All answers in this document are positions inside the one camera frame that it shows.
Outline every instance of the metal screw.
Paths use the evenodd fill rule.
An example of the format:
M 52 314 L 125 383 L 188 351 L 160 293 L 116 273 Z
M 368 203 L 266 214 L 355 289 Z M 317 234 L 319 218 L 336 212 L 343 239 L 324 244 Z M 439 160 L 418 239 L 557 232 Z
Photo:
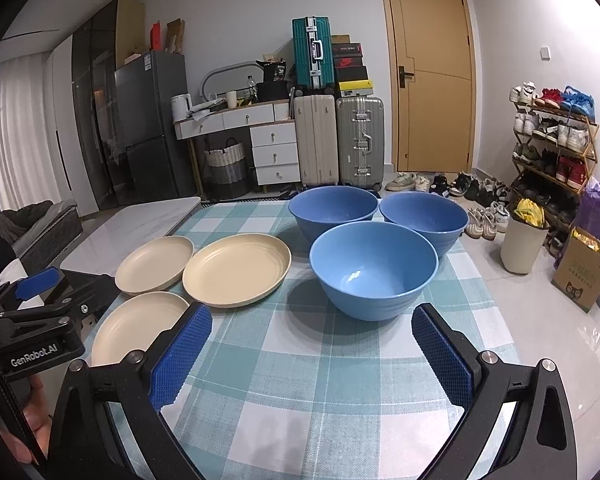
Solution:
M 142 350 L 132 350 L 126 355 L 126 360 L 130 363 L 139 363 L 144 357 L 144 352 Z
M 79 372 L 82 369 L 83 364 L 84 361 L 82 359 L 74 359 L 69 365 L 69 370 L 71 370 L 72 372 Z
M 488 363 L 490 365 L 496 364 L 498 362 L 498 356 L 496 355 L 495 352 L 492 352 L 491 350 L 487 350 L 485 352 L 482 352 L 480 354 L 480 357 L 482 358 L 482 360 L 485 363 Z
M 542 368 L 548 372 L 553 372 L 555 370 L 555 363 L 551 359 L 543 359 Z

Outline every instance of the round plate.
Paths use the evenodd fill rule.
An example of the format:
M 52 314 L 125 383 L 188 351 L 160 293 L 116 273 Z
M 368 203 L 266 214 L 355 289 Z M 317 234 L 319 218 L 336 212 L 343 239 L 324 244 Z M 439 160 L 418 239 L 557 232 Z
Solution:
M 275 236 L 234 235 L 198 251 L 184 269 L 182 284 L 200 303 L 233 308 L 264 298 L 290 266 L 291 251 Z
M 116 286 L 133 296 L 164 290 L 180 279 L 193 252 L 192 241 L 184 236 L 151 240 L 120 264 L 116 271 Z
M 91 349 L 91 366 L 119 363 L 132 350 L 147 350 L 188 307 L 187 300 L 171 292 L 148 292 L 125 301 L 98 330 Z

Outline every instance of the blue gripper pad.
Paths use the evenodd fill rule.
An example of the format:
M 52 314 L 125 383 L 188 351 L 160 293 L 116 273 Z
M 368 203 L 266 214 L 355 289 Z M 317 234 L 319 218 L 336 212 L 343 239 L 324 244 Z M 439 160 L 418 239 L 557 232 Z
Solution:
M 474 402 L 472 374 L 429 314 L 420 306 L 413 311 L 411 331 L 449 401 L 467 410 Z
M 22 279 L 16 287 L 16 299 L 27 301 L 60 282 L 60 272 L 49 267 L 41 272 Z
M 200 305 L 152 371 L 149 401 L 156 412 L 175 402 L 210 334 L 211 311 Z

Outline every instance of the gray suitcase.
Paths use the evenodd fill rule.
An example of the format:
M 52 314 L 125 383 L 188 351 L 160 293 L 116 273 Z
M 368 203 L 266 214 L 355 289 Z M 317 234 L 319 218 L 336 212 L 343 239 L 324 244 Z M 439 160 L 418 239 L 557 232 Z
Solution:
M 296 97 L 294 111 L 302 185 L 337 184 L 338 136 L 333 96 Z
M 382 189 L 384 105 L 377 97 L 343 97 L 336 103 L 340 181 L 363 189 Z

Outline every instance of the blue bowl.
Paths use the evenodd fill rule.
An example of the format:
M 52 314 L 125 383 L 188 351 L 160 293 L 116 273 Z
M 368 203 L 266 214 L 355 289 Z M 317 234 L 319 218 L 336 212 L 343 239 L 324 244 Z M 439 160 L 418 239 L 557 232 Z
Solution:
M 289 211 L 312 244 L 323 232 L 337 225 L 371 220 L 378 211 L 378 199 L 357 187 L 315 187 L 291 199 Z
M 330 229 L 314 242 L 309 262 L 331 302 L 365 321 L 403 313 L 438 272 L 426 238 L 387 222 Z
M 424 236 L 442 258 L 456 243 L 469 223 L 469 216 L 457 203 L 435 193 L 407 191 L 382 199 L 384 219 Z

